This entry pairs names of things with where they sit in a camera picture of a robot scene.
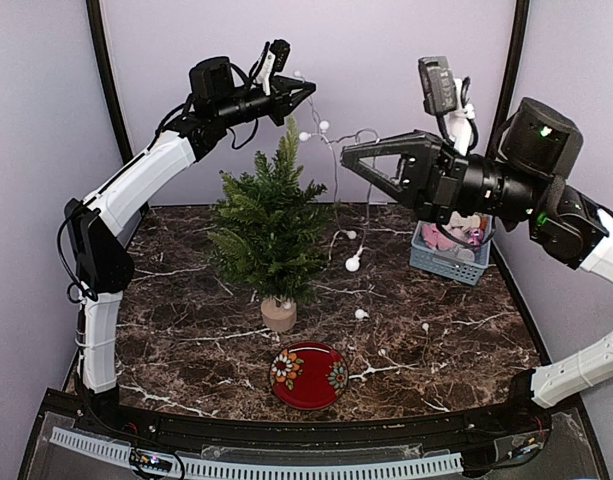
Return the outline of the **light blue plastic basket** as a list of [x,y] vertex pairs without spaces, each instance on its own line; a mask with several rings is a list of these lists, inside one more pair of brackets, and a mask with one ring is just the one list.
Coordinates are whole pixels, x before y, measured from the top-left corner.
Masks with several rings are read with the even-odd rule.
[[[456,246],[449,251],[428,248],[421,238],[421,227],[424,223],[429,222],[419,221],[411,240],[409,264],[426,272],[467,285],[476,285],[489,266],[492,232],[494,231],[494,219],[492,217],[488,215],[478,216],[481,217],[480,229],[485,233],[485,238],[481,244],[468,243],[467,232],[469,230],[451,229],[448,225],[443,226],[443,229],[451,235],[451,238],[448,238],[456,243]],[[459,261],[456,254],[460,248],[472,249],[476,253],[475,261]]]

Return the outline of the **small green christmas tree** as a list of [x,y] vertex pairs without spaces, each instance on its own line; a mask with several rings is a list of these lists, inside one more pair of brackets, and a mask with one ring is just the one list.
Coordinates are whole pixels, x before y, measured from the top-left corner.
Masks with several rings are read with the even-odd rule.
[[297,122],[289,118],[273,156],[258,151],[254,171],[220,173],[224,197],[209,233],[220,277],[252,288],[264,325],[291,330],[298,306],[313,297],[311,282],[327,264],[320,244],[331,208],[318,202],[327,186],[300,183]]

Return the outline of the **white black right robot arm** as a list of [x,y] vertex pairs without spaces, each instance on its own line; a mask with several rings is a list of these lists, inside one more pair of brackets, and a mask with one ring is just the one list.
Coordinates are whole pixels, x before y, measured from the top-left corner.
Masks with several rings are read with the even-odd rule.
[[345,147],[341,164],[422,221],[445,225],[458,212],[496,217],[508,230],[528,222],[551,257],[613,284],[613,212],[567,183],[583,144],[576,124],[525,97],[495,142],[485,158],[414,130]]

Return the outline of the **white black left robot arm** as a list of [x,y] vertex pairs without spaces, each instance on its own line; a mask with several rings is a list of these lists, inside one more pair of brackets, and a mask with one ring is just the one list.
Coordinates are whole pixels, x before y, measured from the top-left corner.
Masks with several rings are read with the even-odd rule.
[[75,260],[65,270],[78,291],[77,374],[86,392],[117,388],[117,318],[134,274],[120,234],[155,193],[206,157],[230,129],[263,117],[281,126],[315,92],[315,83],[283,76],[284,63],[267,52],[246,74],[226,56],[199,62],[189,72],[189,96],[164,117],[154,140],[99,188],[65,206],[58,232],[69,236]]

